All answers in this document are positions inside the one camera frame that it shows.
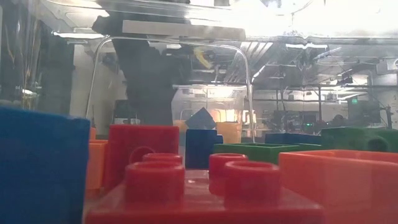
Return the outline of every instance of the lego stud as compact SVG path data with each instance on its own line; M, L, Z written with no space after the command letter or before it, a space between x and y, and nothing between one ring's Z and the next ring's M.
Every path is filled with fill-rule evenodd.
M225 188L224 167L227 162L247 161L248 157L238 153L217 153L209 157L209 191L212 194L223 196Z
M144 155L154 153L155 151L148 146L141 146L133 149L129 157L129 164L141 162Z
M174 153L149 153L142 158L144 162L147 161L163 161L176 162L182 164L182 156Z
M280 197L280 171L266 162L233 161L224 167L226 206L275 204Z
M178 203L184 193L184 167L176 162L136 162L126 167L126 201Z

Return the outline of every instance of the blue block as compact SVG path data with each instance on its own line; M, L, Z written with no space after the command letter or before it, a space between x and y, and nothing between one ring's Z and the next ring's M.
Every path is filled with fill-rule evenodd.
M321 136L293 133L266 133L267 144L321 144Z
M208 169L214 145L222 144L223 137L216 130L188 129L185 143L185 167Z
M0 223L81 223L90 122L0 108Z
M194 115L192 115L185 124L190 129L206 129L211 130L216 127L216 123L213 117L207 112L205 108L200 109Z

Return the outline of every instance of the blue lego brick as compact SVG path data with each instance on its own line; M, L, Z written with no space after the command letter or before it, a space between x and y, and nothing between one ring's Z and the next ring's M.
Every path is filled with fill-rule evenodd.
M205 108L200 109L194 115L192 115L185 124L190 129L207 129L211 130L216 127L216 123L213 117L207 112Z
M90 122L0 108L0 223L81 223Z
M185 145L185 167L187 169L208 169L209 156L215 144L222 144L223 137L216 130L188 129Z
M267 133L267 144L321 144L321 136L293 133Z

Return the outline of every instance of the red block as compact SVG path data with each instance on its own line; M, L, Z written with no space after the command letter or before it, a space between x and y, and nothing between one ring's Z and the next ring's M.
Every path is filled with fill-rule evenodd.
M116 124L109 129L109 150L105 155L104 189L121 183L126 166L142 161L148 153L178 153L178 127Z
M279 154L282 185L325 208L327 224L398 223L398 154L346 150Z
M227 182L232 185L225 185L223 198L209 192L205 170L184 171L176 162L130 165L126 180L88 212L85 223L324 223L321 206L282 189L277 178L275 182L275 165L233 161L226 166ZM278 197L269 194L279 191Z

